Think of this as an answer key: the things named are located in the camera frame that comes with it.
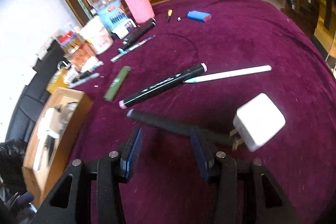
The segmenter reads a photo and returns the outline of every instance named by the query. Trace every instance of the green tube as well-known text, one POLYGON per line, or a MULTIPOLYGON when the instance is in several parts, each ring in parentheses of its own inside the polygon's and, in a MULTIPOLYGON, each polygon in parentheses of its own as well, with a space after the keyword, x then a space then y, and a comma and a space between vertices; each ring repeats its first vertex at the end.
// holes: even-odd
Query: green tube
POLYGON ((124 66, 118 73, 117 77, 114 78, 113 82, 111 83, 109 89, 104 95, 104 99, 107 101, 112 102, 114 97, 116 96, 118 90, 120 89, 122 83, 124 82, 128 72, 131 71, 131 67, 124 66))

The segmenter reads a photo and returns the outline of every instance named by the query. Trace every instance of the blue label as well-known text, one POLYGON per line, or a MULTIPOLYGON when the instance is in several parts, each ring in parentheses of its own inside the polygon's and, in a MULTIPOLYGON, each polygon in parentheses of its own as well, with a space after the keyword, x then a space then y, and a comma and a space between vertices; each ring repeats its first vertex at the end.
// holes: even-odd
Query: blue label
POLYGON ((128 19, 120 0, 111 2, 103 9, 97 11, 97 14, 109 32, 112 32, 115 27, 128 19))

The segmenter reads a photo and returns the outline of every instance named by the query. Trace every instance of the small screwdriver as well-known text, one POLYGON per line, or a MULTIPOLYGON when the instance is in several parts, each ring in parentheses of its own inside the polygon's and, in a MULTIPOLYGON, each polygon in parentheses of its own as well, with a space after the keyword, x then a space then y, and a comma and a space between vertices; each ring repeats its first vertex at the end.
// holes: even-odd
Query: small screwdriver
POLYGON ((173 10, 168 10, 168 22, 170 21, 171 15, 173 14, 173 10))

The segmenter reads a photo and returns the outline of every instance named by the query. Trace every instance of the white wall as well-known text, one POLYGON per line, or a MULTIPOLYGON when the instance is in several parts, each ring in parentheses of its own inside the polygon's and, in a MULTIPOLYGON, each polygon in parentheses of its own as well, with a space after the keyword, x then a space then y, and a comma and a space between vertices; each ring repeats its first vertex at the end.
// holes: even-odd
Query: white wall
POLYGON ((65 0, 0 0, 0 142, 34 71, 36 53, 68 22, 79 24, 65 0))

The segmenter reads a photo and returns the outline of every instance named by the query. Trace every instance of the blue battery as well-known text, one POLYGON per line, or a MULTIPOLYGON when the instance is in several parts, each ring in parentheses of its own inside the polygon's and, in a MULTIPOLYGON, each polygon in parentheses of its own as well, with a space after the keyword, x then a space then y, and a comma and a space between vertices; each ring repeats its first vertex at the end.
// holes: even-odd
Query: blue battery
POLYGON ((211 14, 199 11, 190 11, 188 12, 187 17, 190 19, 207 22, 211 19, 211 14))

